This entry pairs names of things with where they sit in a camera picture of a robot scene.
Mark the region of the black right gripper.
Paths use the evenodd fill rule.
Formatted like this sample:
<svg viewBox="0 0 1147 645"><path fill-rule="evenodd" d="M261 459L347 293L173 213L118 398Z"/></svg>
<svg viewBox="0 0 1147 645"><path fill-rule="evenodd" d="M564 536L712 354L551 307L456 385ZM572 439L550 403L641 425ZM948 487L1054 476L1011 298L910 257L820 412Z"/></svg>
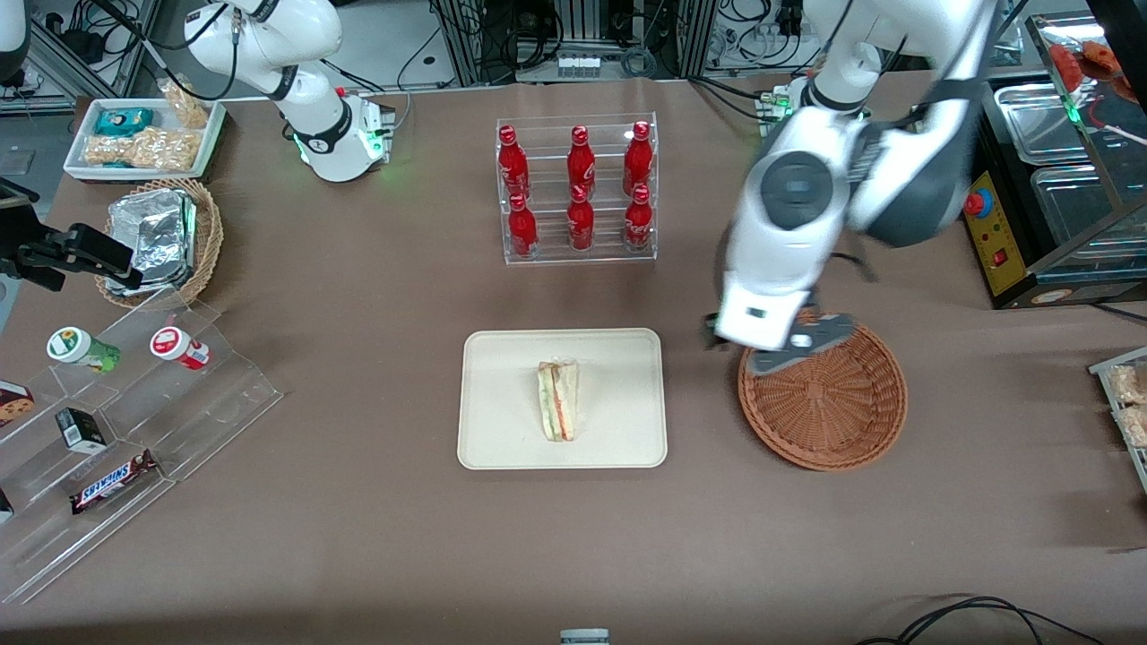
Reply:
<svg viewBox="0 0 1147 645"><path fill-rule="evenodd" d="M114 238L77 223L68 231L39 222L32 207L3 207L1 270L49 292L61 292L65 272L89 273L139 288L142 275L133 269L133 250Z"/></svg>

